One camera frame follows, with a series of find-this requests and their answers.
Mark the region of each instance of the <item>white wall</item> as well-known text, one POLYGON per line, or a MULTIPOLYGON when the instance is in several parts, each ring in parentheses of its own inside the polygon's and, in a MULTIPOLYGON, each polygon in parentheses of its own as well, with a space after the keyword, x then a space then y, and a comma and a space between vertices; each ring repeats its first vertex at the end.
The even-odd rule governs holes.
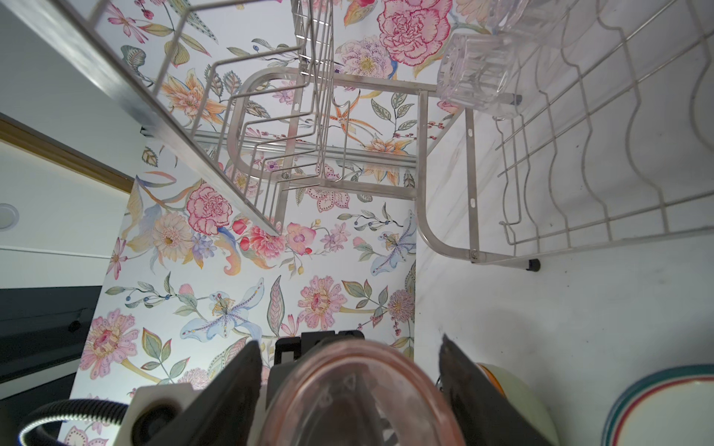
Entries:
POLYGON ((128 198, 0 143, 0 203, 20 212, 19 223, 0 232, 0 288, 101 285, 128 198))
POLYGON ((141 125, 0 5, 0 112, 129 176, 141 125))

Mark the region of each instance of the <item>orange lily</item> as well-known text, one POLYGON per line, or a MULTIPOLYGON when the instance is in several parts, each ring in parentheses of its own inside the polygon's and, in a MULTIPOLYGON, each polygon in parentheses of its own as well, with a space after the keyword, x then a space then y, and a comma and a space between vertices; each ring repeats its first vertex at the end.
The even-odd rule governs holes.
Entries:
POLYGON ((369 125, 368 123, 366 123, 365 121, 360 121, 359 119, 353 119, 353 118, 349 118, 349 120, 347 119, 348 113, 349 113, 349 114, 352 114, 352 110, 354 110, 354 108, 355 108, 355 107, 357 106, 357 104, 359 103, 359 95, 360 95, 360 92, 357 93, 357 99, 355 99, 355 101, 352 103, 352 105, 350 105, 349 110, 345 110, 344 112, 342 112, 342 111, 340 110, 340 108, 336 106, 336 107, 335 107, 335 113, 337 114, 337 116, 330 116, 330 119, 333 120, 333 121, 339 122, 339 123, 340 123, 340 127, 342 127, 342 131, 345 132, 345 134, 346 134, 349 138, 351 138, 351 139, 357 141, 358 143, 360 143, 360 145, 362 145, 363 147, 365 147, 365 144, 364 144, 362 141, 358 140, 357 138, 355 138, 354 136, 352 136, 352 135, 349 133, 351 128, 354 129, 354 127, 353 127, 352 124, 355 124, 357 127, 362 128, 364 131, 367 131, 367 132, 369 132, 369 130, 367 130, 365 127, 371 128, 372 130, 374 130, 375 132, 379 133, 380 135, 381 135, 382 133, 381 133, 379 130, 377 130, 376 128, 374 128, 374 127, 372 127, 371 125, 369 125))
MULTIPOLYGON (((201 105, 201 99, 204 93, 203 85, 198 78, 196 78, 196 70, 188 70, 185 84, 169 75, 168 80, 161 86, 161 90, 171 101, 171 111, 174 109, 181 110, 191 121, 196 118, 198 106, 201 105)), ((203 110, 202 118, 206 121, 222 124, 223 119, 219 114, 225 110, 225 105, 215 102, 213 99, 209 99, 203 110)))
MULTIPOLYGON (((392 153, 393 155, 408 155, 404 151, 404 148, 413 140, 407 139, 404 141, 394 141, 390 139, 387 142, 382 141, 379 138, 374 138, 372 142, 365 146, 367 151, 371 152, 381 152, 381 153, 392 153)), ((383 164, 366 164, 364 166, 365 175, 374 175, 379 183, 382 182, 386 176, 390 183, 395 186, 399 186, 399 168, 390 167, 383 164)))

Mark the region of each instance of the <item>black cable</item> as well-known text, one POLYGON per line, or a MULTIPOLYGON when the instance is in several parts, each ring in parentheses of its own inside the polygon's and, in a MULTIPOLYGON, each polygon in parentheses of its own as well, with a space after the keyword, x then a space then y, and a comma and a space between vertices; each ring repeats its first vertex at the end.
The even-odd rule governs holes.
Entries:
POLYGON ((87 420, 120 425, 129 406, 120 402, 103 400, 62 400, 50 402, 35 409, 25 417, 18 440, 22 446, 58 446, 62 443, 52 438, 42 427, 48 422, 87 420))

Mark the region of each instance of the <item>metal dish rack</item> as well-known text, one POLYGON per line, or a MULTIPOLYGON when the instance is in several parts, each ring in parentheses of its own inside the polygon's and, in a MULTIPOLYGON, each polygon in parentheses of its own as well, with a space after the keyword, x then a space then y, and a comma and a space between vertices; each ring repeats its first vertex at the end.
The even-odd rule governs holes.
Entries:
MULTIPOLYGON (((699 91, 703 84, 706 83, 708 85, 710 83, 705 77, 712 59, 708 39, 714 31, 704 29, 693 0, 669 1, 662 8, 645 18, 641 25, 630 33, 626 33, 621 27, 607 24, 604 18, 598 17, 597 24, 594 27, 600 27, 604 31, 614 33, 618 36, 618 41, 611 50, 606 51, 598 60, 589 61, 588 63, 574 62, 573 55, 568 53, 569 50, 562 50, 560 57, 563 58, 563 62, 570 70, 570 73, 575 73, 575 78, 561 76, 560 82, 554 83, 558 89, 557 91, 539 89, 539 93, 542 96, 540 107, 524 112, 515 119, 507 121, 493 120, 480 114, 478 119, 475 120, 474 111, 470 109, 460 111, 449 121, 439 137, 432 141, 431 144, 428 143, 430 139, 427 136, 427 111, 429 98, 436 97, 435 85, 334 73, 332 1, 327 1, 324 8, 314 8, 314 1, 322 2, 325 0, 310 0, 304 3, 301 0, 292 0, 291 7, 296 45, 216 61, 211 65, 208 78, 213 78, 216 67, 226 64, 237 64, 248 59, 285 53, 296 54, 298 57, 298 66, 296 68, 273 67, 258 71, 246 79, 240 89, 232 92, 232 96, 228 101, 225 119, 223 120, 223 127, 219 133, 199 131, 198 122, 200 119, 196 119, 193 128, 186 131, 157 99, 158 92, 161 90, 161 85, 166 78, 171 59, 169 55, 173 53, 171 49, 177 48, 176 45, 181 38, 183 27, 192 14, 207 9, 224 8, 260 0, 227 0, 188 7, 183 12, 179 25, 176 27, 173 41, 169 51, 166 52, 166 59, 162 63, 159 77, 152 91, 138 81, 129 67, 117 57, 94 30, 106 9, 108 0, 100 0, 86 19, 80 16, 66 0, 1 1, 30 26, 34 32, 68 59, 81 73, 92 80, 110 97, 118 101, 131 116, 142 124, 145 134, 160 138, 168 147, 173 149, 182 161, 192 167, 218 192, 227 197, 244 215, 271 235, 281 233, 288 192, 304 188, 332 188, 348 193, 368 193, 375 196, 416 201, 420 234, 427 245, 438 254, 468 260, 475 264, 499 264, 529 270, 538 270, 540 262, 537 258, 544 255, 612 245, 641 243, 659 238, 695 235, 714 230, 712 219, 694 228, 686 229, 673 228, 668 220, 668 211, 673 206, 697 201, 700 201, 702 206, 706 206, 704 200, 714 195, 714 187, 710 187, 712 185, 704 185, 701 188, 702 190, 696 193, 669 198, 661 185, 641 171, 633 158, 631 149, 633 123, 635 123, 638 114, 641 113, 640 107, 643 103, 643 83, 668 65, 675 63, 682 56, 691 54, 692 51, 700 51, 704 57, 704 63, 689 95, 688 121, 690 123, 690 131, 695 136, 698 144, 702 146, 701 156, 706 158, 707 162, 711 162, 710 157, 714 156, 714 146, 709 137, 700 128, 703 119, 698 116, 699 91), (642 33, 643 30, 648 29, 661 14, 677 3, 685 4, 689 11, 692 29, 695 31, 693 40, 683 48, 674 51, 663 63, 658 64, 644 74, 637 73, 633 65, 631 40, 637 34, 642 33), (623 54, 625 57, 630 74, 628 84, 622 88, 617 88, 615 91, 609 91, 604 96, 600 95, 597 99, 589 98, 585 87, 589 76, 592 76, 592 73, 599 66, 607 64, 609 60, 618 54, 623 54), (294 84, 277 88, 261 88, 266 82, 274 79, 293 81, 294 84), (395 157, 384 153, 364 153, 363 151, 349 149, 347 148, 347 135, 342 147, 329 146, 327 144, 327 130, 331 107, 334 106, 346 110, 350 108, 349 102, 337 104, 334 101, 334 86, 350 86, 418 96, 416 188, 358 183, 344 179, 344 165, 347 160, 364 160, 367 157, 371 161, 377 160, 379 163, 397 167, 404 167, 405 163, 409 164, 413 163, 413 161, 405 159, 405 157, 395 157), (290 114, 258 120, 248 118, 246 108, 250 106, 250 98, 252 96, 287 90, 292 90, 294 94, 294 104, 290 114), (554 109, 559 102, 565 101, 563 98, 567 98, 571 92, 577 93, 580 98, 579 111, 570 113, 570 120, 566 123, 567 125, 557 126, 553 118, 554 109), (586 161, 588 160, 587 152, 590 140, 597 134, 593 124, 597 113, 606 109, 608 104, 628 94, 633 94, 635 107, 628 118, 623 152, 634 178, 656 192, 657 203, 648 206, 631 206, 627 211, 615 213, 610 209, 606 200, 591 187, 588 181, 589 172, 586 168, 586 161), (427 157, 462 114, 466 118, 465 152, 468 200, 465 205, 468 209, 468 248, 457 248, 444 243, 434 234, 426 217, 427 157), (288 125, 287 134, 278 138, 257 138, 247 134, 248 125, 270 121, 286 123, 288 125), (307 126, 307 130, 301 131, 302 128, 306 127, 301 126, 301 123, 307 121, 311 122, 311 125, 307 126), (558 164, 559 153, 561 153, 560 157, 562 158, 563 153, 575 150, 575 148, 570 147, 568 134, 573 129, 577 130, 582 123, 586 124, 588 130, 584 147, 580 149, 579 177, 585 186, 588 197, 597 204, 600 212, 599 215, 587 221, 573 224, 571 215, 568 215, 567 210, 560 206, 559 192, 557 187, 553 185, 555 182, 553 167, 558 164), (547 130, 548 137, 545 139, 531 138, 529 145, 529 129, 538 126, 540 126, 539 131, 547 130), (519 148, 517 143, 520 144, 521 139, 524 146, 519 148), (204 147, 206 144, 212 146, 208 153, 204 147), (480 226, 478 215, 478 199, 480 196, 477 196, 479 187, 477 187, 476 178, 477 146, 479 148, 478 153, 486 153, 484 159, 478 160, 479 166, 487 164, 489 160, 496 159, 499 162, 501 158, 503 160, 503 171, 497 176, 497 178, 503 177, 503 179, 498 180, 502 181, 501 184, 503 184, 499 186, 499 188, 503 188, 500 199, 503 219, 499 222, 498 230, 505 233, 507 246, 513 249, 513 252, 509 254, 482 250, 484 219, 482 219, 482 226, 480 226), (218 157, 224 147, 233 166, 231 171, 221 168, 218 164, 218 157), (529 184, 529 179, 536 175, 536 168, 532 166, 535 157, 542 156, 551 149, 553 155, 550 157, 550 162, 546 164, 549 165, 546 175, 547 187, 541 188, 541 193, 544 192, 549 197, 555 212, 563 221, 563 227, 554 230, 542 230, 539 223, 536 222, 537 218, 533 217, 532 195, 534 192, 532 185, 529 184), (267 153, 268 156, 258 159, 258 153, 267 153), (246 162, 244 158, 246 156, 250 157, 250 162, 246 162), (298 156, 307 157, 308 162, 303 164, 296 163, 295 160, 298 156), (341 176, 330 177, 326 175, 325 162, 328 158, 342 160, 343 172, 341 176), (269 161, 279 162, 280 167, 267 168, 266 163, 269 161), (315 168, 315 174, 313 175, 307 175, 302 170, 302 168, 310 166, 315 168), (238 187, 236 184, 236 177, 241 175, 247 178, 243 188, 238 187), (247 196, 248 185, 256 181, 259 185, 266 187, 265 195, 261 199, 262 202, 258 200, 257 195, 253 199, 247 196), (661 228, 657 231, 646 235, 621 237, 613 230, 613 224, 616 221, 652 212, 657 213, 661 221, 661 228), (523 232, 521 228, 527 225, 530 225, 528 230, 532 235, 517 236, 518 233, 523 232), (585 243, 578 243, 576 240, 572 240, 572 238, 576 238, 575 234, 578 231, 597 227, 604 228, 604 232, 599 235, 600 238, 589 238, 585 243), (561 236, 565 238, 565 245, 549 244, 548 240, 561 236)), ((569 13, 570 9, 565 15, 565 20, 568 19, 569 13)), ((538 63, 542 51, 545 50, 536 47, 529 54, 521 54, 519 56, 519 70, 513 77, 516 85, 521 80, 521 74, 523 73, 525 76, 528 64, 538 63)), ((206 94, 202 98, 197 116, 203 115, 207 97, 208 95, 206 94)), ((346 119, 349 122, 349 111, 346 119)))

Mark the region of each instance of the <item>dish rack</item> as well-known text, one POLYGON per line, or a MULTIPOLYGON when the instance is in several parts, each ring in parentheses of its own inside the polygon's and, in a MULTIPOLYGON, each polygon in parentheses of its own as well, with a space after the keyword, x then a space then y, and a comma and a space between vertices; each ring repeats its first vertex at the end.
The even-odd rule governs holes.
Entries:
MULTIPOLYGON (((712 59, 708 39, 714 31, 705 29, 700 20, 701 13, 695 6, 694 0, 670 0, 653 13, 644 16, 631 31, 626 31, 617 24, 609 24, 608 18, 598 15, 593 29, 615 36, 615 41, 607 51, 594 59, 587 57, 592 51, 578 48, 582 43, 580 41, 556 53, 544 46, 529 48, 528 53, 518 55, 518 70, 513 74, 512 79, 517 93, 519 85, 523 88, 526 84, 527 76, 535 76, 533 80, 538 101, 533 106, 527 111, 520 112, 515 118, 507 120, 495 120, 469 108, 462 109, 446 124, 436 139, 430 139, 427 135, 428 105, 430 98, 436 97, 436 85, 335 73, 332 1, 322 4, 326 0, 292 0, 291 13, 296 39, 294 46, 282 46, 257 54, 246 53, 232 59, 216 61, 211 65, 207 78, 213 78, 219 66, 239 64, 250 59, 295 54, 298 62, 297 67, 273 66, 257 71, 246 79, 240 88, 232 91, 223 125, 218 133, 200 131, 198 129, 200 119, 196 119, 192 128, 186 130, 171 115, 167 107, 159 102, 158 93, 166 81, 171 63, 170 55, 177 51, 187 21, 195 17, 199 11, 226 8, 259 0, 226 0, 186 7, 166 51, 167 56, 161 65, 159 76, 151 90, 137 79, 136 74, 95 31, 109 4, 108 0, 100 0, 87 17, 78 14, 66 0, 0 1, 81 73, 115 99, 142 124, 145 134, 160 138, 183 162, 227 197, 242 214, 271 235, 279 235, 282 231, 288 192, 305 188, 336 189, 348 193, 413 200, 416 202, 419 232, 427 245, 438 254, 468 260, 475 264, 506 265, 534 271, 540 269, 538 259, 545 255, 695 235, 711 232, 714 229, 712 224, 714 215, 711 212, 705 213, 702 218, 694 222, 693 227, 685 228, 680 222, 673 224, 670 218, 672 209, 681 205, 695 204, 700 208, 714 208, 712 203, 707 201, 714 196, 714 178, 711 178, 710 174, 709 178, 712 181, 698 182, 697 187, 694 187, 696 191, 692 192, 690 190, 692 188, 687 187, 689 193, 679 193, 673 198, 668 195, 665 186, 643 171, 636 156, 633 155, 635 145, 633 128, 638 117, 645 113, 643 103, 646 101, 644 98, 649 94, 645 87, 648 79, 655 78, 657 73, 666 71, 668 66, 698 51, 702 60, 698 62, 698 75, 694 86, 686 95, 679 95, 688 101, 686 122, 688 132, 691 133, 682 137, 681 141, 688 149, 697 152, 696 161, 692 161, 693 158, 688 158, 688 161, 700 166, 712 165, 712 157, 714 157, 712 136, 707 128, 702 128, 705 119, 701 116, 701 114, 708 114, 710 107, 706 109, 706 105, 702 106, 700 90, 704 86, 704 90, 710 92, 712 84, 711 79, 707 78, 712 59), (658 18, 676 5, 683 5, 688 11, 689 30, 692 31, 690 41, 660 58, 662 61, 655 66, 644 71, 639 66, 636 69, 633 39, 637 35, 646 34, 658 18), (578 58, 578 55, 586 55, 586 57, 578 58), (561 58, 562 63, 553 65, 557 58, 561 58), (605 67, 617 58, 624 58, 628 73, 625 84, 620 85, 621 82, 612 79, 609 80, 610 82, 606 78, 598 79, 598 67, 605 67), (538 85, 538 64, 546 62, 551 64, 549 69, 556 66, 555 70, 560 71, 557 76, 554 76, 555 81, 550 83, 548 88, 541 88, 538 85), (588 82, 593 78, 596 83, 602 82, 608 86, 604 88, 604 93, 597 95, 597 98, 592 97, 588 88, 588 82), (265 87, 269 85, 269 81, 276 79, 286 82, 283 82, 282 87, 265 87), (333 89, 336 86, 405 93, 418 97, 415 188, 360 183, 345 179, 344 166, 349 160, 364 161, 369 158, 371 162, 395 167, 404 167, 405 163, 412 166, 415 161, 406 157, 390 156, 388 153, 366 153, 348 148, 348 132, 341 147, 328 145, 327 131, 332 107, 346 110, 346 116, 342 119, 346 120, 347 126, 349 125, 351 104, 335 102, 333 89), (254 119, 248 116, 247 110, 251 107, 251 97, 281 91, 291 91, 293 94, 294 100, 290 113, 275 118, 254 119), (620 124, 625 123, 625 130, 620 139, 620 146, 622 146, 620 153, 598 155, 598 168, 602 168, 603 163, 622 167, 619 157, 624 156, 630 178, 626 181, 606 181, 593 185, 589 163, 595 150, 593 148, 595 140, 612 133, 602 130, 600 123, 596 121, 603 114, 607 114, 605 112, 608 111, 608 105, 628 96, 632 97, 635 105, 630 113, 626 113, 626 119, 619 121, 620 124), (562 107, 558 107, 563 103, 572 106, 573 98, 577 103, 575 110, 571 107, 567 111, 567 119, 559 121, 558 114, 565 112, 562 107), (428 191, 426 161, 429 153, 462 115, 466 121, 467 201, 465 205, 468 209, 466 213, 468 248, 457 248, 444 243, 432 231, 426 212, 428 191), (285 135, 264 138, 248 133, 249 125, 278 121, 288 126, 285 135), (583 128, 584 138, 576 138, 578 143, 575 143, 573 134, 582 133, 583 128), (226 169, 218 162, 223 149, 228 154, 231 168, 226 169), (546 153, 552 154, 546 157, 548 160, 543 163, 546 153), (572 163, 574 153, 579 160, 576 164, 572 163), (298 157, 307 161, 300 163, 296 161, 298 157), (342 175, 328 173, 326 159, 329 158, 336 160, 338 166, 342 166, 342 175), (575 178, 575 183, 579 182, 580 186, 585 188, 583 196, 578 200, 572 196, 569 198, 571 201, 578 202, 576 206, 570 208, 563 204, 563 196, 567 195, 568 190, 575 183, 571 181, 563 185, 558 176, 559 166, 565 158, 568 160, 565 167, 568 168, 570 176, 575 178), (483 182, 478 183, 476 175, 478 169, 483 170, 484 166, 490 166, 494 161, 503 163, 502 171, 494 178, 490 178, 485 186, 483 182), (307 167, 314 167, 315 173, 305 174, 303 168, 307 167), (242 187, 239 187, 236 182, 238 176, 246 178, 242 187), (542 187, 539 191, 541 198, 545 197, 545 201, 534 198, 536 192, 533 183, 537 179, 540 179, 542 187), (255 182, 258 183, 258 187, 266 187, 261 200, 258 199, 258 194, 254 198, 248 197, 248 187, 255 182), (607 193, 599 191, 604 188, 609 194, 612 195, 614 191, 614 195, 617 195, 626 191, 637 193, 642 187, 654 192, 655 202, 641 205, 634 200, 630 201, 624 209, 622 203, 612 205, 608 201, 609 197, 605 197, 607 193), (485 206, 486 209, 493 210, 493 203, 491 203, 493 200, 490 202, 481 194, 483 189, 493 188, 502 188, 499 193, 500 199, 496 199, 496 202, 500 204, 500 213, 503 217, 496 224, 490 224, 496 213, 489 212, 484 218, 482 212, 479 221, 478 212, 480 205, 482 208, 485 206), (583 202, 586 201, 589 204, 584 207, 583 202), (597 212, 593 212, 591 206, 593 203, 597 212), (544 209, 548 206, 552 208, 551 211, 538 212, 536 209, 544 209), (550 229, 553 227, 551 221, 553 216, 560 220, 560 227, 550 229), (619 228, 616 228, 618 222, 637 216, 649 217, 648 225, 654 221, 658 228, 648 229, 645 234, 636 235, 621 233, 619 228), (549 225, 548 230, 544 229, 543 222, 549 225), (512 252, 497 253, 484 250, 504 251, 503 247, 492 248, 487 245, 491 243, 490 241, 484 243, 493 239, 491 236, 495 230, 501 232, 498 237, 505 242, 507 248, 505 251, 512 250, 512 252), (588 232, 586 237, 581 237, 583 231, 588 232), (561 239, 564 240, 561 244, 553 242, 561 239)), ((577 3, 578 0, 573 2, 565 13, 563 30, 567 28, 568 16, 577 3)), ((197 116, 202 116, 206 110, 207 97, 208 95, 203 96, 197 116)), ((679 122, 682 116, 675 115, 673 118, 679 122)), ((609 148, 615 147, 612 141, 604 143, 600 141, 598 144, 609 148)), ((678 167, 681 173, 687 174, 686 166, 678 167)))

